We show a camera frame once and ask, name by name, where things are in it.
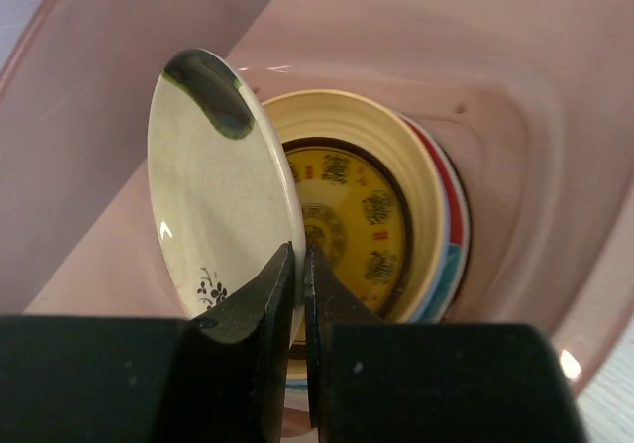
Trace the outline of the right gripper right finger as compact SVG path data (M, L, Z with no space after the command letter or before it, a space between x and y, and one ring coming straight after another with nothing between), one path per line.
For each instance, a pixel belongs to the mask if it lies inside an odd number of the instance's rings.
M387 324L304 265L309 414L323 442L583 442L549 341L518 323Z

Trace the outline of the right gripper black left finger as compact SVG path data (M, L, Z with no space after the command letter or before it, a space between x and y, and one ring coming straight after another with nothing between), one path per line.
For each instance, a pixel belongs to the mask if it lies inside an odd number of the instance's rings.
M295 260L191 320L6 316L5 442L277 442Z

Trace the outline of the yellow patterned brown plate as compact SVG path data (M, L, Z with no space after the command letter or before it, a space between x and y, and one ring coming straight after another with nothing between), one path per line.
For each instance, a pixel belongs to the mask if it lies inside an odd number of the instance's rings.
M309 137L283 145L301 202L306 240L370 311L388 317L407 287L411 213L390 170L349 141Z

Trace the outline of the cream plate with ink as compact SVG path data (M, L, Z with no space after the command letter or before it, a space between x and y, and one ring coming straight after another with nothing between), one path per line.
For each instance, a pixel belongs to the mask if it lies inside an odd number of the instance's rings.
M298 332L301 206L277 133L247 83L218 55L177 53L158 77L147 145L154 221L185 315L220 304L291 243Z

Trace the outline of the red and teal flower plate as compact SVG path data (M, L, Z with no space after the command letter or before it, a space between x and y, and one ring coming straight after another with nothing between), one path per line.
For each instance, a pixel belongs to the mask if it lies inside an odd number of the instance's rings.
M432 289L419 305L410 323L438 323L451 313L460 294L471 247L471 215L464 187L457 171L440 144L422 125L398 113L427 148L445 190L448 232L444 260L437 267Z

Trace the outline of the peach orange plate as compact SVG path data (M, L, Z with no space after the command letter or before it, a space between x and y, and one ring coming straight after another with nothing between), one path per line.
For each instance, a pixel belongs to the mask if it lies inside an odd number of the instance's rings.
M409 323L432 289L448 239L445 190L425 145L395 112L353 93L288 93L266 101L264 110L283 144L309 137L349 141L375 155L394 175L410 208L412 260L395 311L382 319Z

